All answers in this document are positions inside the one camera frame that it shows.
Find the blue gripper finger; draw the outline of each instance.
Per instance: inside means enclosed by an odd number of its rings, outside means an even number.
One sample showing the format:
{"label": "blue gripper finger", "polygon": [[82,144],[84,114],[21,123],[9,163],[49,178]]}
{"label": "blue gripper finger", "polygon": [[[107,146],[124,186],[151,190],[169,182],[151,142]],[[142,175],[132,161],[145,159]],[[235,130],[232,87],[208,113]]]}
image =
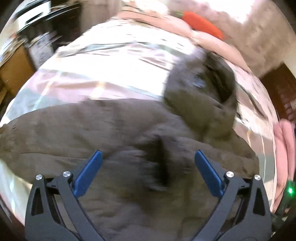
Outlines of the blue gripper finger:
{"label": "blue gripper finger", "polygon": [[211,194],[217,198],[222,197],[224,194],[224,182],[200,150],[195,153],[194,160]]}
{"label": "blue gripper finger", "polygon": [[76,198],[83,196],[96,176],[103,161],[103,154],[97,151],[83,168],[73,184],[73,194]]}

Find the silver screw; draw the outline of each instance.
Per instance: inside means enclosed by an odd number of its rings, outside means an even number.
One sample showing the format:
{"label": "silver screw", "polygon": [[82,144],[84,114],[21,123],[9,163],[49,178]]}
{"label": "silver screw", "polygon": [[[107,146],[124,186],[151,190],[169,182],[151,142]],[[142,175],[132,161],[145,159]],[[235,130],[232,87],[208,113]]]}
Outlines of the silver screw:
{"label": "silver screw", "polygon": [[38,174],[37,176],[36,176],[36,180],[41,180],[42,179],[42,175],[41,174]]}
{"label": "silver screw", "polygon": [[257,181],[260,181],[261,180],[261,177],[259,175],[255,175],[254,178],[257,180]]}
{"label": "silver screw", "polygon": [[71,172],[69,172],[69,171],[63,172],[63,177],[69,177],[70,175],[71,175]]}
{"label": "silver screw", "polygon": [[226,176],[227,177],[230,177],[230,178],[231,177],[234,177],[234,173],[233,172],[230,172],[230,171],[229,172],[226,172]]}

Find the brown cloth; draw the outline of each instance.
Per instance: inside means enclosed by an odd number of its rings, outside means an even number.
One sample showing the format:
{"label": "brown cloth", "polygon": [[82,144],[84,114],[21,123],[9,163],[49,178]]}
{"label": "brown cloth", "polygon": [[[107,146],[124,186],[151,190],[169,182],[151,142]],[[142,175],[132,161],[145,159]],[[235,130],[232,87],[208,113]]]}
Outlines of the brown cloth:
{"label": "brown cloth", "polygon": [[171,71],[163,103],[89,100],[27,113],[1,128],[0,158],[32,182],[101,150],[80,202],[106,240],[188,240],[217,203],[194,165],[197,150],[243,177],[259,172],[232,129],[236,106],[232,70],[198,48]]}

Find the pink blanket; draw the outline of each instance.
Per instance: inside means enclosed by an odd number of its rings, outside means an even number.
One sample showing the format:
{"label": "pink blanket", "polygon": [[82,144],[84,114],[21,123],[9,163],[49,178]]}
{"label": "pink blanket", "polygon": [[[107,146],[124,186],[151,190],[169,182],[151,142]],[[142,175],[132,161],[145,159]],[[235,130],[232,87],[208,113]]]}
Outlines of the pink blanket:
{"label": "pink blanket", "polygon": [[276,144],[277,185],[273,211],[275,212],[283,197],[287,180],[294,179],[295,172],[295,124],[281,119],[274,125]]}

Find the bed sheet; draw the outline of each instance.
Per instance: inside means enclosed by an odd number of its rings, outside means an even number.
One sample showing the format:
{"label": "bed sheet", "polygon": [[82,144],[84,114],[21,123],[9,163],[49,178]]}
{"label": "bed sheet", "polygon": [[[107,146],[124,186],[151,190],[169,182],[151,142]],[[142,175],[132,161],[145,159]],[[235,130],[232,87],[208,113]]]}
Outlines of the bed sheet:
{"label": "bed sheet", "polygon": [[[194,48],[189,39],[176,34],[134,20],[113,18],[94,26],[42,65],[10,103],[0,126],[36,109],[87,98],[161,101],[169,71]],[[259,157],[260,175],[272,209],[276,188],[276,112],[261,82],[227,63],[238,83],[234,130]],[[24,224],[24,206],[31,185],[9,170],[3,172],[2,178],[5,185],[0,188],[0,195],[9,197],[7,207]]]}

